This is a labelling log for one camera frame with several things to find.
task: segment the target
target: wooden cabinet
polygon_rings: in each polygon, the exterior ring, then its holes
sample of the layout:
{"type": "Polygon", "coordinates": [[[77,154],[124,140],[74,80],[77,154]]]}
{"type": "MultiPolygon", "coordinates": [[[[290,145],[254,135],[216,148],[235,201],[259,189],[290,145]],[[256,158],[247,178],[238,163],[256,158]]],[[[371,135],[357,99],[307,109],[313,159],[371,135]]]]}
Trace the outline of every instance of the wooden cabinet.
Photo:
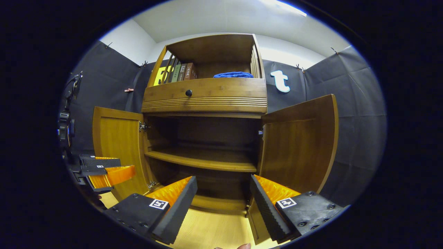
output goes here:
{"type": "Polygon", "coordinates": [[[337,139],[334,95],[266,114],[262,61],[255,36],[249,34],[165,46],[145,90],[142,113],[96,107],[93,119],[96,156],[136,165],[136,177],[115,186],[118,201],[195,175],[198,191],[192,206],[208,213],[246,210],[256,244],[269,234],[249,191],[250,175],[298,192],[320,192],[337,139]],[[169,63],[195,63],[198,79],[164,83],[164,76],[154,86],[168,51],[169,63]],[[229,70],[250,72],[254,78],[213,78],[229,70]],[[191,96],[185,95],[188,89],[191,96]]]}

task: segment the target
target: open cabinet door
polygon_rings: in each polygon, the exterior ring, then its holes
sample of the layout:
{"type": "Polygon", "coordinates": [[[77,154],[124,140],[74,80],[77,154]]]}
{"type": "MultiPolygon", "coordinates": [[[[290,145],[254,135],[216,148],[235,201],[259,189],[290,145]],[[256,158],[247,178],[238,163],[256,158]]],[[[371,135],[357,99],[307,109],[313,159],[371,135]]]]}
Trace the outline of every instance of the open cabinet door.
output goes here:
{"type": "MultiPolygon", "coordinates": [[[[322,190],[335,158],[338,110],[333,94],[262,116],[263,144],[257,173],[297,192],[322,190]]],[[[248,212],[254,237],[269,237],[254,201],[248,212]]]]}
{"type": "Polygon", "coordinates": [[[149,170],[144,158],[146,132],[139,131],[143,115],[120,110],[95,107],[92,137],[95,156],[119,158],[121,165],[135,165],[136,175],[114,186],[111,192],[118,201],[131,194],[144,195],[149,191],[149,170]]]}

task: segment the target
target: ceiling light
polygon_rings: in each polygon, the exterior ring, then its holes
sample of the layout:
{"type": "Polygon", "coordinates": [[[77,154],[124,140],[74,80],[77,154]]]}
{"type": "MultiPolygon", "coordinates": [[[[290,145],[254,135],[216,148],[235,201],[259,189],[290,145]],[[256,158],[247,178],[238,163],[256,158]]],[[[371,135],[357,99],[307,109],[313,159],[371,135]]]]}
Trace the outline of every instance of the ceiling light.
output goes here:
{"type": "Polygon", "coordinates": [[[301,11],[289,4],[285,4],[285,3],[277,1],[277,0],[261,0],[261,1],[265,4],[274,5],[274,6],[277,6],[278,8],[283,8],[285,10],[297,13],[299,15],[306,16],[306,13],[304,13],[303,11],[301,11]]]}

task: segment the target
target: blue towel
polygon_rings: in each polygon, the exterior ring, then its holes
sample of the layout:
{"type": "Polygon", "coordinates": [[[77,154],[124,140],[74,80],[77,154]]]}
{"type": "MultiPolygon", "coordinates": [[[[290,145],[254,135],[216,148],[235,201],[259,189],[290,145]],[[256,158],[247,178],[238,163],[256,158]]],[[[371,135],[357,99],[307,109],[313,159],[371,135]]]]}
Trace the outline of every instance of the blue towel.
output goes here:
{"type": "Polygon", "coordinates": [[[245,72],[228,72],[214,75],[214,78],[254,78],[250,73],[245,72]]]}

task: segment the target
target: wooden floor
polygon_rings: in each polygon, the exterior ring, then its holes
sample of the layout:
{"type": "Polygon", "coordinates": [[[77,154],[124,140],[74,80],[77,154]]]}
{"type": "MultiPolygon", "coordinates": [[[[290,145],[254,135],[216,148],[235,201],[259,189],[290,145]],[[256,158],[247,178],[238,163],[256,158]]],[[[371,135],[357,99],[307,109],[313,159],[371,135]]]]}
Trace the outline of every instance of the wooden floor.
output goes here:
{"type": "MultiPolygon", "coordinates": [[[[107,208],[118,203],[111,192],[101,196],[107,208]]],[[[255,245],[249,221],[242,215],[189,209],[175,243],[168,246],[174,249],[237,249],[247,243],[251,243],[253,249],[268,249],[278,245],[271,239],[255,245]]]]}

